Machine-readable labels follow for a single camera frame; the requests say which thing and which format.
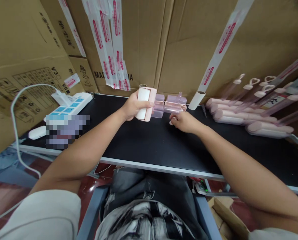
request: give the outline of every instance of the screwdriver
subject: screwdriver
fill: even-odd
[[[207,118],[206,107],[205,107],[205,105],[202,104],[201,107],[202,107],[202,111],[203,111],[203,113],[205,114],[205,117]]]

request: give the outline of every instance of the black table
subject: black table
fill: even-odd
[[[90,115],[92,129],[110,114],[119,109],[126,98],[95,95],[80,112]],[[273,172],[294,191],[298,190],[298,149],[285,139],[252,136],[243,126],[216,123],[209,112],[205,118],[201,107],[189,110],[194,117],[210,126],[229,142],[252,156]],[[45,149],[45,138],[26,140],[21,148],[47,154],[60,151]],[[192,134],[186,134],[169,124],[169,114],[162,119],[151,118],[150,122],[133,119],[124,123],[101,162],[133,166],[188,176],[201,176],[223,180],[220,169],[202,142]]]

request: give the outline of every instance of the ripped jeans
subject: ripped jeans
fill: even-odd
[[[115,169],[103,218],[112,210],[135,199],[161,202],[173,210],[190,229],[201,229],[193,195],[184,176],[128,167]]]

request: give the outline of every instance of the brown cardboard box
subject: brown cardboard box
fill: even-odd
[[[122,1],[123,57],[131,92],[113,90],[106,85],[82,1],[67,0],[67,4],[100,93],[129,96],[139,88],[140,84],[154,87],[155,82],[160,78],[173,0]]]
[[[182,92],[192,99],[212,58],[237,0],[177,0],[174,4],[158,92]],[[240,90],[252,77],[277,76],[298,59],[298,1],[254,1],[207,91],[221,88],[246,73]],[[294,74],[286,79],[295,78]]]
[[[222,239],[247,240],[250,231],[245,224],[231,210],[232,199],[211,198],[208,205],[218,226]]]
[[[84,90],[91,93],[98,93],[99,91],[95,84],[88,60],[82,57],[69,57],[69,59],[80,78]]]
[[[71,89],[64,83],[74,73],[38,0],[0,1],[0,152],[15,140],[10,106],[19,90],[46,83],[73,95],[83,91],[81,83]],[[19,136],[58,106],[50,96],[53,92],[39,86],[20,96],[15,106]]]
[[[98,93],[98,88],[95,84],[93,73],[90,69],[88,60],[82,56],[78,48],[78,44],[73,37],[70,25],[60,6],[59,1],[40,0],[43,8],[50,18],[51,24],[59,37],[66,53],[70,56],[70,61],[79,75],[80,81],[87,92]]]

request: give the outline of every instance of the white sleeve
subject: white sleeve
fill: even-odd
[[[81,200],[65,190],[45,190],[26,197],[0,230],[0,239],[75,239]]]
[[[255,230],[249,234],[249,240],[298,240],[298,234],[279,228]]]

